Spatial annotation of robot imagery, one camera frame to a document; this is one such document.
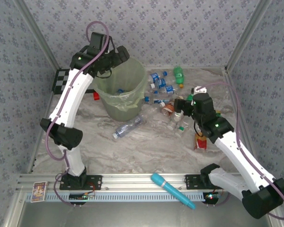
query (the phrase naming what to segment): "patterned wallpaper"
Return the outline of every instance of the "patterned wallpaper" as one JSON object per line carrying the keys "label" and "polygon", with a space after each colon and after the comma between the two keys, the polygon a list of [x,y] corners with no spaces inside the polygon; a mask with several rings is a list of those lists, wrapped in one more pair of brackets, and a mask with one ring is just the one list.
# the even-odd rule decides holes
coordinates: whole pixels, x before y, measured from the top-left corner
{"label": "patterned wallpaper", "polygon": [[116,45],[127,47],[144,65],[221,66],[258,0],[25,2],[61,67],[88,44],[85,28],[93,20],[104,22]]}
{"label": "patterned wallpaper", "polygon": [[0,226],[27,170],[54,71],[11,0],[0,1]]}
{"label": "patterned wallpaper", "polygon": [[231,75],[260,162],[284,178],[284,0],[269,6]]}

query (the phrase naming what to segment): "red bottle cap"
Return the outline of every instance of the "red bottle cap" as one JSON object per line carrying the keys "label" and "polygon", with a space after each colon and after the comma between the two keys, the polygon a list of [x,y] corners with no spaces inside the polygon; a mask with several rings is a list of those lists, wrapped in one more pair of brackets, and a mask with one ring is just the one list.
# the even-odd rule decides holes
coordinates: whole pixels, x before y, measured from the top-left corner
{"label": "red bottle cap", "polygon": [[100,99],[99,94],[97,92],[94,91],[93,95],[94,95],[94,100]]}

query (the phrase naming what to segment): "marble surface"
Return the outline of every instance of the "marble surface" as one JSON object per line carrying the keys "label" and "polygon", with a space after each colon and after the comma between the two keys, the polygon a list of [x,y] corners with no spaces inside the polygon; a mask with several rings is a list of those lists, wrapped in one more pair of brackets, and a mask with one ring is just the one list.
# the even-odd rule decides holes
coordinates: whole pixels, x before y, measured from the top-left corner
{"label": "marble surface", "polygon": [[[195,86],[223,81],[217,71],[187,69],[185,88],[182,94],[188,94]],[[216,110],[221,110],[235,126],[235,116],[228,90],[223,85],[208,88]],[[53,110],[60,96],[54,96]],[[237,172],[230,160],[215,145],[207,142],[207,150],[194,150],[194,130],[189,129],[181,138],[175,131],[166,128],[169,118],[157,113],[145,125],[130,132],[123,138],[114,139],[112,133],[123,124],[111,119],[100,100],[94,101],[92,94],[85,94],[77,112],[75,128],[83,131],[80,144],[82,160],[88,173],[198,173],[200,169],[217,163],[228,172]],[[61,157],[58,147],[50,141],[50,149]],[[44,135],[38,148],[33,173],[59,173],[65,169],[64,162],[52,160],[44,145]]]}

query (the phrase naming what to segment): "checkerboard pattern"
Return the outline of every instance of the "checkerboard pattern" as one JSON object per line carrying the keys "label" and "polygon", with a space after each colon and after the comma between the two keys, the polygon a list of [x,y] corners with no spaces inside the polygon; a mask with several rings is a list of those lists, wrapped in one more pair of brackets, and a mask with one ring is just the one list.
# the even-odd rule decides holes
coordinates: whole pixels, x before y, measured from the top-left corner
{"label": "checkerboard pattern", "polygon": [[[68,80],[70,70],[69,69],[59,69],[56,71],[55,80],[53,82],[52,91],[55,95],[61,95],[65,89],[65,85]],[[94,90],[89,86],[86,93],[93,93]]]}

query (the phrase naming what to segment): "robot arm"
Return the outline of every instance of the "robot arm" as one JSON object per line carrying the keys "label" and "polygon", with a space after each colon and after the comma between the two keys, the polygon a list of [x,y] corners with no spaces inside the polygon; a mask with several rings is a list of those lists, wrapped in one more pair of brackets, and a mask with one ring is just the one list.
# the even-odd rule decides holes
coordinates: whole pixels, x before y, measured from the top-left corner
{"label": "robot arm", "polygon": [[[77,76],[67,99],[65,99],[67,88],[70,86],[74,77],[81,68],[101,51],[106,38],[112,43],[113,50],[109,52],[107,46],[106,52]],[[72,179],[74,189],[82,188],[86,181],[86,168],[82,162],[79,148],[83,132],[73,127],[78,107],[83,95],[93,79],[97,77],[98,72],[100,74],[107,71],[111,72],[111,68],[120,65],[128,59],[129,54],[123,46],[118,47],[116,52],[111,37],[93,32],[89,46],[85,46],[72,57],[68,81],[55,110],[50,114],[49,119],[43,118],[40,122],[41,127],[47,131],[53,119],[58,117],[49,135],[54,140],[55,144],[58,145],[62,153],[66,151],[66,158],[69,163],[67,176]],[[62,112],[57,116],[61,106],[63,106]]]}
{"label": "robot arm", "polygon": [[[271,210],[280,206],[283,199],[273,187],[254,169],[243,156],[236,142],[236,132],[230,123],[223,117],[217,116],[213,108],[213,100],[205,88],[194,89],[193,100],[176,99],[176,112],[192,116],[198,124],[202,134],[221,149],[241,173],[243,179],[232,176],[216,164],[211,164],[201,170],[201,177],[205,185],[215,185],[226,189],[243,203],[247,212],[254,218],[261,218]],[[247,148],[240,143],[248,159],[259,169],[264,176],[284,195],[284,179],[275,179],[252,156]]]}

